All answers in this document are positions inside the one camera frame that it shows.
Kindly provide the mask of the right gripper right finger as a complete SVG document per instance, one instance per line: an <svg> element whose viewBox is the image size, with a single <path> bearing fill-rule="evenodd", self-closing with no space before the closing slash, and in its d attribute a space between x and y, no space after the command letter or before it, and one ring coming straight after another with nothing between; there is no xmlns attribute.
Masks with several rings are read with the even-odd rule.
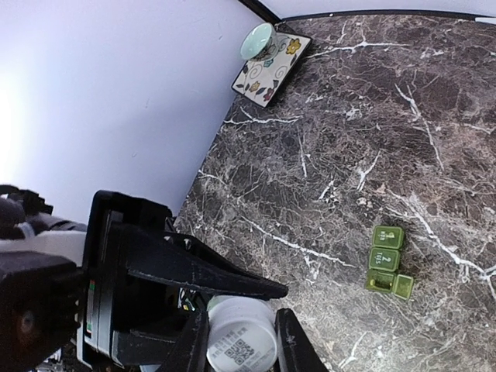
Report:
<svg viewBox="0 0 496 372"><path fill-rule="evenodd" d="M277 361L274 371L280 372L328 372L312 343L289 308L277 311Z"/></svg>

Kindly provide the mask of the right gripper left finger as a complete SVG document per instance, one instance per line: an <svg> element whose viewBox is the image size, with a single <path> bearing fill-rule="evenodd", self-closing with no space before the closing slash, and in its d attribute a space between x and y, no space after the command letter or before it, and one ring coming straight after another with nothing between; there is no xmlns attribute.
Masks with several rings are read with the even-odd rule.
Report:
<svg viewBox="0 0 496 372"><path fill-rule="evenodd" d="M166 331L178 332L172 349L157 371L200 372L207 368L209 318L206 310L169 311L165 317Z"/></svg>

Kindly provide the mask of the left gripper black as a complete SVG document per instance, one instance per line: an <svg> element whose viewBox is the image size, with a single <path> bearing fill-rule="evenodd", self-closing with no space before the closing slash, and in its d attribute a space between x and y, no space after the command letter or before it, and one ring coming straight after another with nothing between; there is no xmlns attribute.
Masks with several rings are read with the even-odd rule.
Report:
<svg viewBox="0 0 496 372"><path fill-rule="evenodd" d="M185 288L258 299L288 294L287 286L177 233L167 206L114 191L93 198L82 267L77 358L88 367L161 365L187 321Z"/></svg>

